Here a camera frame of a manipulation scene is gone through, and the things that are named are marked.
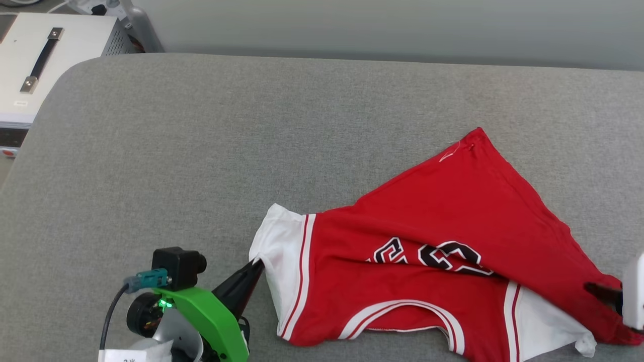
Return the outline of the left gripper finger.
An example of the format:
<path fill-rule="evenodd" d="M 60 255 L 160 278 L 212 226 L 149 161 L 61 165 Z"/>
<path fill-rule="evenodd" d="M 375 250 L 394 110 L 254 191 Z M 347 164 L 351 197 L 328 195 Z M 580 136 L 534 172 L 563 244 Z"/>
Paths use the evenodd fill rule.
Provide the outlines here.
<path fill-rule="evenodd" d="M 247 303 L 263 272 L 264 262 L 251 260 L 221 282 L 212 293 L 223 303 Z"/>
<path fill-rule="evenodd" d="M 243 316 L 263 272 L 263 268 L 241 268 L 228 278 L 227 307 L 236 319 Z"/>

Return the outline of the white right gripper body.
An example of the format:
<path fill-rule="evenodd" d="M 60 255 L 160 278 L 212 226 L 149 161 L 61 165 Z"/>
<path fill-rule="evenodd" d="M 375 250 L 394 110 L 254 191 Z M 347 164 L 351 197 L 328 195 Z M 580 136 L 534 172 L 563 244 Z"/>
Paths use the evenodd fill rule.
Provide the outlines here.
<path fill-rule="evenodd" d="M 626 265 L 622 279 L 623 323 L 644 331 L 644 251 Z"/>

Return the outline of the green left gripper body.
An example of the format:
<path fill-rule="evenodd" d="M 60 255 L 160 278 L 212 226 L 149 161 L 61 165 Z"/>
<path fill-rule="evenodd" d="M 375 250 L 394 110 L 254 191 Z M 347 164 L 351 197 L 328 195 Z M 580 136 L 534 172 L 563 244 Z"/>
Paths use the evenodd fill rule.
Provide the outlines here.
<path fill-rule="evenodd" d="M 152 291 L 172 300 L 172 306 L 207 341 L 221 362 L 248 362 L 249 350 L 238 320 L 211 291 L 200 287 Z"/>

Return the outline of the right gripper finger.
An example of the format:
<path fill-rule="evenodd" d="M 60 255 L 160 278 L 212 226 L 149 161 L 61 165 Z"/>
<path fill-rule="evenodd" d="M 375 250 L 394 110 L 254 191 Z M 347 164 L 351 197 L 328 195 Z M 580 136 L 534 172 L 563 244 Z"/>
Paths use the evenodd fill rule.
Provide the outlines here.
<path fill-rule="evenodd" d="M 615 289 L 601 284 L 586 283 L 584 284 L 584 289 L 596 299 L 615 309 L 621 309 L 623 306 L 623 291 L 621 288 Z"/>

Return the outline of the red white basketball jersey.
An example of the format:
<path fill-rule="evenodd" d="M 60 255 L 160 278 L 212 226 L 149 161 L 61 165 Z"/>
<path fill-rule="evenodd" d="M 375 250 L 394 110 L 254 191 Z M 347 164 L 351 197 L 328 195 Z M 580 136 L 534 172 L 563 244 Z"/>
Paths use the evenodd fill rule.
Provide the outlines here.
<path fill-rule="evenodd" d="M 249 259 L 265 266 L 276 334 L 297 346 L 437 328 L 470 362 L 525 362 L 644 342 L 586 288 L 620 281 L 481 128 L 352 206 L 273 204 Z"/>

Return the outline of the white metal equipment box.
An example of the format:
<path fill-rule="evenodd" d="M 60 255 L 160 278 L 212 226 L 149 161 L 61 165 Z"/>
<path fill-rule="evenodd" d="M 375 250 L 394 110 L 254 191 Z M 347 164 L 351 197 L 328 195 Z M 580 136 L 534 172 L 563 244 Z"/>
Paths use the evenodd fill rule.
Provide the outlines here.
<path fill-rule="evenodd" d="M 42 103 L 65 71 L 90 59 L 138 53 L 116 17 L 19 13 L 0 20 L 8 22 L 0 27 L 0 157 L 18 155 Z M 64 28 L 64 33 L 34 93 L 21 94 L 54 27 Z"/>

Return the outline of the white power strip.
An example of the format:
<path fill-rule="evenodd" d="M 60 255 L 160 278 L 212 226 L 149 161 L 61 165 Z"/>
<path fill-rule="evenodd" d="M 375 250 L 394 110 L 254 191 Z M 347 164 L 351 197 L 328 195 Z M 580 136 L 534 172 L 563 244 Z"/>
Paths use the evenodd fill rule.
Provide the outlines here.
<path fill-rule="evenodd" d="M 127 14 L 120 0 L 66 0 L 67 6 L 79 14 L 111 16 L 123 20 Z"/>

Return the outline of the grey metal frame post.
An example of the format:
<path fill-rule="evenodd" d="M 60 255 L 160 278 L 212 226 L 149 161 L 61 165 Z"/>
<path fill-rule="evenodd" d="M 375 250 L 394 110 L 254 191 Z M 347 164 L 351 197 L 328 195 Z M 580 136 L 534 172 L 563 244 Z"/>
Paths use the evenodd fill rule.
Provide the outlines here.
<path fill-rule="evenodd" d="M 134 5 L 133 0 L 119 0 L 126 16 L 124 25 L 146 53 L 165 53 L 147 13 Z"/>

